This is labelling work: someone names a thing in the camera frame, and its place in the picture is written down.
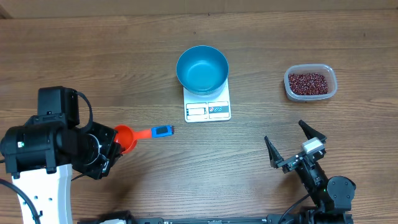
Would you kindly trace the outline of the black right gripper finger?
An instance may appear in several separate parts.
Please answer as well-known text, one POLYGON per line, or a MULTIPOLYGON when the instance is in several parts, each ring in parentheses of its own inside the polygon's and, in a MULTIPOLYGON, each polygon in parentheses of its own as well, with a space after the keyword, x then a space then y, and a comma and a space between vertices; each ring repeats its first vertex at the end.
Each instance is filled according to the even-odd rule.
POLYGON ((298 125, 302 128, 302 130, 308 140, 310 140, 312 138, 318 138, 322 143, 326 143, 326 136, 324 134, 318 132, 317 130, 311 128, 302 119, 298 122, 298 125))
POLYGON ((283 157, 279 154, 278 150, 275 146, 270 142, 267 136, 264 137, 264 141, 267 146, 267 150, 269 153, 270 164, 273 168, 279 168, 279 164, 284 161, 283 157))

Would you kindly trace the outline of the red scoop blue handle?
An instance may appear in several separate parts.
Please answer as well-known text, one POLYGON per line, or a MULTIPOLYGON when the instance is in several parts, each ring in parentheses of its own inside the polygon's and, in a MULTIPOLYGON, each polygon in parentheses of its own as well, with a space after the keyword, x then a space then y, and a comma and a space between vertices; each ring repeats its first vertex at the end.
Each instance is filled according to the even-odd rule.
POLYGON ((114 128, 117 131, 114 141, 121 145, 122 154, 130 153, 141 139, 163 138, 174 134, 174 126, 158 126, 150 129, 135 131, 129 126, 118 125, 114 128))

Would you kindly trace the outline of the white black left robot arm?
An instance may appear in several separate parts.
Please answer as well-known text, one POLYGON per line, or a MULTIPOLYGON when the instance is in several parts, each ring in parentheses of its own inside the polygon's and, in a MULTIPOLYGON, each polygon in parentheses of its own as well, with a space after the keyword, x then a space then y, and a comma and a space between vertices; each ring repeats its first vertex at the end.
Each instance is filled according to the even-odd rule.
POLYGON ((24 223, 72 223, 72 173, 102 179, 121 156, 115 129, 92 116, 79 126, 78 100, 84 97, 63 86, 39 89, 37 114, 1 139, 12 177, 1 183, 17 194, 24 223))

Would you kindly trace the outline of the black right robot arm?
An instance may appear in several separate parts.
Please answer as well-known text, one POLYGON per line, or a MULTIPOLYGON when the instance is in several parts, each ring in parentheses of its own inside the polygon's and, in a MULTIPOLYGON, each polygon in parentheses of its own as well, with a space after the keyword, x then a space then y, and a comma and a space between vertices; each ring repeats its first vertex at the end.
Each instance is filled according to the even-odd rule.
POLYGON ((324 143, 327 137, 300 120, 298 125, 306 135, 301 151, 284 159, 266 136, 264 141, 269 153, 271 167, 281 168, 286 174, 296 171, 307 194, 291 205, 283 214, 270 214, 265 223, 353 223, 352 200, 356 184, 347 177, 328 178, 318 161, 326 154, 324 143))

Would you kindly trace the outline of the white digital kitchen scale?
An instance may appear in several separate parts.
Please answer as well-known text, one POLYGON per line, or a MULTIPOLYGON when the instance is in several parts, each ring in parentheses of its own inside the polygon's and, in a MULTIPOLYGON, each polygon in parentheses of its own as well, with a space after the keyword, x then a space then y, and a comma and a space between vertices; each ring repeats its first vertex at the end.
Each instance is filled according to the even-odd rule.
POLYGON ((196 95, 184 88, 183 102, 184 119, 187 123, 229 121, 231 119, 228 80, 223 88, 210 95, 196 95))

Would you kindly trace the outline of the teal plastic bowl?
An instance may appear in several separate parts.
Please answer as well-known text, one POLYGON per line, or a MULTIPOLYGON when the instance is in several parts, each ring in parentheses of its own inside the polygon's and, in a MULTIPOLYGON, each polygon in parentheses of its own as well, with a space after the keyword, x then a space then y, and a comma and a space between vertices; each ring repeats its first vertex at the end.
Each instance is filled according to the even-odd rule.
POLYGON ((229 63, 218 49, 197 45, 181 54, 175 71, 186 90, 196 95, 210 95, 226 85, 229 63))

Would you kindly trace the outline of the red adzuki beans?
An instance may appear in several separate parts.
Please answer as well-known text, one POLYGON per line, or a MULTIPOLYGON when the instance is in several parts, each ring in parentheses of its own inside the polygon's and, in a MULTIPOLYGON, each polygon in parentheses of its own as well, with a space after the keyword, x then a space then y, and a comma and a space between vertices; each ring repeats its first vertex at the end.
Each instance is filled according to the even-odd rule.
POLYGON ((319 73, 291 73, 289 87, 296 95, 324 95, 328 93, 326 78, 319 73))

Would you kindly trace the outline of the clear plastic food container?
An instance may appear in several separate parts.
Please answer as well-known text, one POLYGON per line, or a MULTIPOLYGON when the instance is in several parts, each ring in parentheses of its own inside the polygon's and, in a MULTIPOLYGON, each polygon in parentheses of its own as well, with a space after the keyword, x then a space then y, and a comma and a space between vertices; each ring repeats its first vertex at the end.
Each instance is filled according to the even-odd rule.
POLYGON ((335 95, 338 82, 334 70, 325 64, 290 67, 284 75, 287 98, 296 102, 326 100, 335 95))

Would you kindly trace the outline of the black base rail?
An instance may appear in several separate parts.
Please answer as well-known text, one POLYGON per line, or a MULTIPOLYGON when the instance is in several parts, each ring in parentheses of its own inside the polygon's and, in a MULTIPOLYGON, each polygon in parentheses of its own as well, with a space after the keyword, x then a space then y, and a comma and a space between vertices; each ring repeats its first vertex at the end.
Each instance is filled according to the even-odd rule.
POLYGON ((353 224, 354 220, 350 214, 328 215, 318 213, 310 215, 310 211, 286 215, 270 214, 266 217, 238 217, 238 218, 183 218, 163 219, 157 218, 134 218, 130 211, 121 211, 102 215, 98 218, 85 218, 78 224, 100 224, 100 223, 127 223, 127 224, 353 224))

